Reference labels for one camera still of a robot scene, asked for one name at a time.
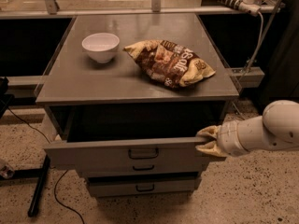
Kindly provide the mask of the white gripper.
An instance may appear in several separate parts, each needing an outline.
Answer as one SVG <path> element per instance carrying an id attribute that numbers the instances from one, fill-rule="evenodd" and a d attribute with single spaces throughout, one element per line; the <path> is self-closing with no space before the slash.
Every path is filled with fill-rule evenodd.
<path id="1" fill-rule="evenodd" d="M 217 142 L 211 141 L 204 145 L 197 145 L 195 148 L 200 152 L 216 157 L 227 157 L 228 155 L 238 157 L 248 154 L 249 152 L 242 146 L 239 139 L 240 127 L 244 123 L 245 121 L 233 120 L 219 126 L 205 127 L 196 135 L 217 138 Z"/>

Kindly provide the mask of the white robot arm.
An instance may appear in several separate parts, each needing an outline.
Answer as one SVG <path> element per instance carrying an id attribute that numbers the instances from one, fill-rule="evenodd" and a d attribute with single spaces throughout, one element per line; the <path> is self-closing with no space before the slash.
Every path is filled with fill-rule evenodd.
<path id="1" fill-rule="evenodd" d="M 196 149 L 216 157 L 238 157 L 254 150 L 298 150 L 299 104 L 278 100 L 269 104 L 261 116 L 208 126 L 196 136 L 206 139 Z"/>

